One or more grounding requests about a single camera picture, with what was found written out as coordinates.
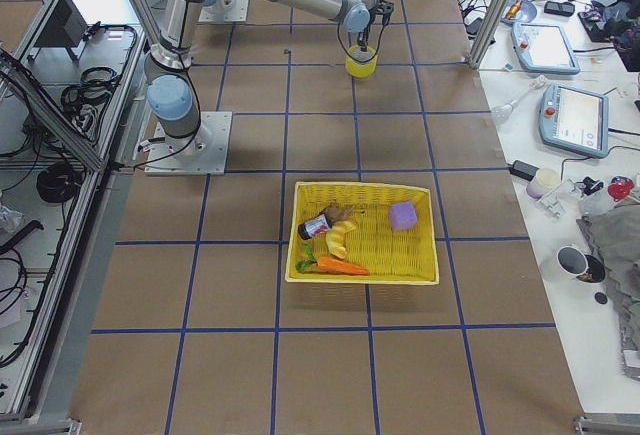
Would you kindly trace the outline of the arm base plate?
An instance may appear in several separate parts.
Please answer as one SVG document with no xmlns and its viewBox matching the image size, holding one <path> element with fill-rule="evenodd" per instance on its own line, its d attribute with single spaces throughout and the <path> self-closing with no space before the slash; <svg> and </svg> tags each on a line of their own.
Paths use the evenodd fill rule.
<svg viewBox="0 0 640 435">
<path fill-rule="evenodd" d="M 154 136 L 165 139 L 151 146 L 151 161 L 143 166 L 144 171 L 157 176 L 222 175 L 226 168 L 231 124 L 230 111 L 204 111 L 195 140 L 179 152 L 188 139 L 165 138 L 163 128 L 157 123 Z"/>
</svg>

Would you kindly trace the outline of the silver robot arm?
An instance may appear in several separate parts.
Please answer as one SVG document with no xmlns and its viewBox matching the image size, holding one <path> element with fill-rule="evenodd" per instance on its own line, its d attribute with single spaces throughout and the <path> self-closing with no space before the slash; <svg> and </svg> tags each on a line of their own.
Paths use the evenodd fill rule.
<svg viewBox="0 0 640 435">
<path fill-rule="evenodd" d="M 189 77 L 190 50 L 195 28 L 206 0 L 167 0 L 164 26 L 151 46 L 147 61 L 147 101 L 164 131 L 170 155 L 198 153 L 209 136 L 203 126 L 200 104 Z M 385 0 L 266 0 L 280 3 L 337 23 L 339 31 L 357 41 L 346 49 L 349 67 L 374 70 L 378 50 L 370 47 L 371 26 L 387 25 L 394 11 Z"/>
</svg>

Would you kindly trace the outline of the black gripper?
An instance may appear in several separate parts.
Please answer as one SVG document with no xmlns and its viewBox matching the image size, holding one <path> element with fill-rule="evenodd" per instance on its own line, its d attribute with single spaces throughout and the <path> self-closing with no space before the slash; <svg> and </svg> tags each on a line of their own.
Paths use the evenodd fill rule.
<svg viewBox="0 0 640 435">
<path fill-rule="evenodd" d="M 381 25 L 389 25 L 394 9 L 395 6 L 393 2 L 387 0 L 375 0 L 373 7 L 369 10 L 369 24 L 372 25 L 379 20 Z"/>
</svg>

